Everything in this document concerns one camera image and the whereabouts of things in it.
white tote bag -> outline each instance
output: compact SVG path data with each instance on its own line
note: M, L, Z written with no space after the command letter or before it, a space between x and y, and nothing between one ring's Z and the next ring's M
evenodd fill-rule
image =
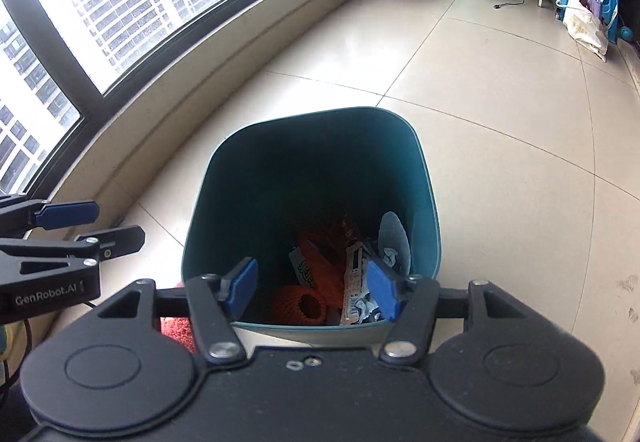
M566 26L569 35L606 62L607 47L609 46L607 31L618 16L618 0L616 0L611 22L607 26L603 26L588 8L582 6L580 0L566 0L566 5L561 4L561 1L563 0L556 1L556 6L564 8L562 23Z

window frame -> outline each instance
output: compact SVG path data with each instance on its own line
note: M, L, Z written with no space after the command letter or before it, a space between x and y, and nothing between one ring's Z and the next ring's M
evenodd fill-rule
M159 72L215 28L259 0L221 0L167 36L101 93L57 32L38 0L2 0L17 30L81 118L68 129L26 187L46 199L82 151Z

screw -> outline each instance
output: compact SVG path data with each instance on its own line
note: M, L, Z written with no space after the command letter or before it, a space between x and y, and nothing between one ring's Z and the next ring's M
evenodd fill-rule
M209 346L209 355L215 359L233 359L240 353L237 343L214 343Z
M305 359L305 364L307 366L320 366L322 364L322 359L318 357L308 357Z
M289 370L293 370L294 372L299 372L300 370L302 370L302 368L305 367L305 365L300 361L288 361L285 366L287 366Z
M415 347L414 343L410 343L409 341L393 341L385 345L386 355L397 359L411 357L417 351L418 348Z

gray oval object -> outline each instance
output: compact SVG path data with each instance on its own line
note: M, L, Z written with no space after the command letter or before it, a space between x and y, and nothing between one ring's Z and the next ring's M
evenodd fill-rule
M398 254L396 263L392 268L400 276L408 276L411 270L411 248L406 232L398 215L393 211L385 213L380 220L380 231L378 232L378 254L385 259L385 248L392 248Z

teal trash can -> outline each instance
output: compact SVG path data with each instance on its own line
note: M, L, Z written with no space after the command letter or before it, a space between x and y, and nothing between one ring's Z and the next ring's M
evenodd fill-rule
M214 152L196 201L182 259L184 281L224 275L258 261L258 290L236 326L323 344L381 342L387 321L337 327L270 325L271 299L298 284L289 261L296 234L347 213L365 237L395 212L409 238L411 272L435 278L440 231L424 155L411 125L375 107L355 107L248 126Z

